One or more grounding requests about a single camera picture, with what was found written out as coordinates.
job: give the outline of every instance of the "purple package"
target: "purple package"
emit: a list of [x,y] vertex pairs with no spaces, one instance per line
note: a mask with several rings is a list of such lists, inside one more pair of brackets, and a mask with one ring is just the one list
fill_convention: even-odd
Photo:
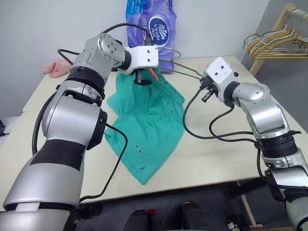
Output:
[[[150,30],[153,43],[159,47],[160,59],[171,60],[174,57],[173,51],[162,47],[174,48],[176,18],[172,0],[128,0],[126,21]],[[143,45],[145,32],[128,26],[127,35],[129,46]],[[172,63],[159,62],[159,66],[173,70]]]

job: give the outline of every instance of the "white wall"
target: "white wall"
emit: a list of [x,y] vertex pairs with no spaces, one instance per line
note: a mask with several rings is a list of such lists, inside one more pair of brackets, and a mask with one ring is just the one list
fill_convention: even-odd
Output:
[[[241,60],[243,39],[256,30],[268,1],[173,0],[176,48],[184,58]],[[58,48],[82,51],[88,38],[124,22],[125,9],[126,0],[1,0],[0,117],[20,115]],[[127,43],[124,28],[111,34]]]

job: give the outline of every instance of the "table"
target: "table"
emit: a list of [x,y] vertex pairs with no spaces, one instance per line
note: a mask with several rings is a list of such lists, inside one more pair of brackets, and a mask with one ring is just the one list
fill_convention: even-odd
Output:
[[[257,83],[257,80],[234,56],[224,58],[234,71],[239,73],[240,81]],[[212,60],[214,58],[198,58],[183,59],[179,62],[202,73]],[[165,77],[185,97],[186,102],[183,105],[185,107],[199,88],[198,80],[180,74],[169,74]],[[24,107],[25,112],[0,150],[0,203],[3,203],[20,169],[31,157],[32,131],[41,106],[53,93],[55,86],[61,83],[64,78],[44,77]],[[112,73],[108,78],[105,90],[106,97],[114,93],[115,73]],[[191,105],[187,114],[187,126],[199,135],[208,135],[210,121],[229,109],[216,97],[212,97],[206,104],[203,103],[200,99],[204,94],[205,91]],[[112,124],[117,118],[116,114],[106,104],[106,101],[103,102],[102,108],[108,113],[108,123]],[[302,135],[296,135],[295,140],[297,146],[302,149],[305,158],[308,159],[308,134],[286,111],[285,114],[290,127],[303,132]],[[214,131],[217,134],[239,130],[249,131],[250,128],[245,114],[237,107],[231,114],[221,118],[214,125]],[[38,146],[41,147],[43,143],[44,138],[42,131],[40,131]],[[256,156],[257,151],[251,143],[200,140],[184,132],[174,152],[145,185],[141,185],[121,163],[105,194],[92,201],[254,178],[258,176]],[[117,156],[105,139],[100,145],[87,151],[81,196],[100,193],[116,161]]]

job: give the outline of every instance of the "gray wall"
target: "gray wall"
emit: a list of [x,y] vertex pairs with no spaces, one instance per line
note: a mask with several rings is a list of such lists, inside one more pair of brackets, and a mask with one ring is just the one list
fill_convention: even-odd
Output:
[[[308,0],[270,0],[256,33],[271,31],[282,9],[289,2],[308,12]],[[301,29],[301,35],[307,37],[308,22],[303,22]],[[249,70],[253,60],[246,53],[242,63]],[[256,78],[269,86],[272,95],[308,132],[308,60],[267,60]]]
[[[18,116],[57,50],[83,50],[87,39],[125,21],[127,0],[0,0],[0,117]],[[182,57],[245,51],[269,0],[173,0]],[[126,30],[111,32],[127,44]]]

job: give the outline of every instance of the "printed logo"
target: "printed logo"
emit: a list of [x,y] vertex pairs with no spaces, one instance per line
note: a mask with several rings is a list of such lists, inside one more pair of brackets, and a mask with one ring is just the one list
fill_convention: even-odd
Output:
[[160,17],[152,17],[149,23],[149,29],[153,37],[153,43],[159,47],[163,47],[169,37],[168,26]]

